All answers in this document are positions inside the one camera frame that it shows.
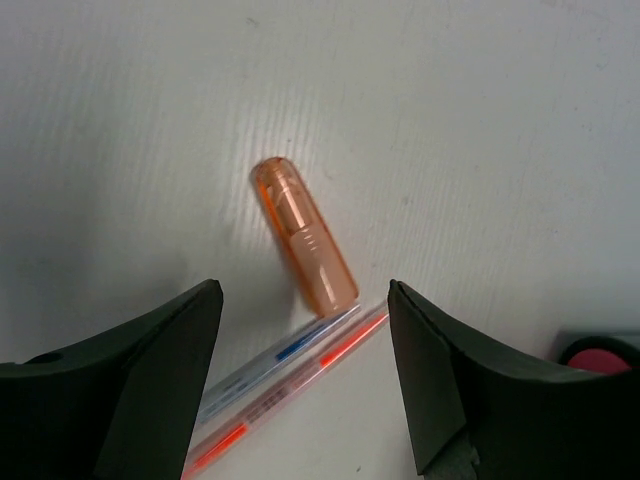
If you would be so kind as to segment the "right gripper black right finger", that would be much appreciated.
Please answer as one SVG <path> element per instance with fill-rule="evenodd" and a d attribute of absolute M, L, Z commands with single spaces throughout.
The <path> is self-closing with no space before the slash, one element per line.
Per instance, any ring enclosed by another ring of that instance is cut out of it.
<path fill-rule="evenodd" d="M 597 373 L 525 354 L 400 281 L 387 302 L 421 477 L 638 477 L 637 369 Z"/>

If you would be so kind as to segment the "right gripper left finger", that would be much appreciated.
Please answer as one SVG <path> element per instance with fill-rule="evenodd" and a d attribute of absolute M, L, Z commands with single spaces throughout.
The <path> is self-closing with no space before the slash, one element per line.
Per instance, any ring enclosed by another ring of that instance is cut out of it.
<path fill-rule="evenodd" d="M 222 307 L 207 279 L 98 335 L 2 364 L 2 478 L 180 478 Z"/>

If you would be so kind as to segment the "orange capsule eraser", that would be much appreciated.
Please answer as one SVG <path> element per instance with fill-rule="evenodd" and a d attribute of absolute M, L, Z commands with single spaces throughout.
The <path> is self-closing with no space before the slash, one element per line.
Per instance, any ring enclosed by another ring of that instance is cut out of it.
<path fill-rule="evenodd" d="M 265 159 L 253 168 L 252 182 L 310 310 L 330 317 L 353 307 L 357 283 L 295 165 L 284 157 Z"/>

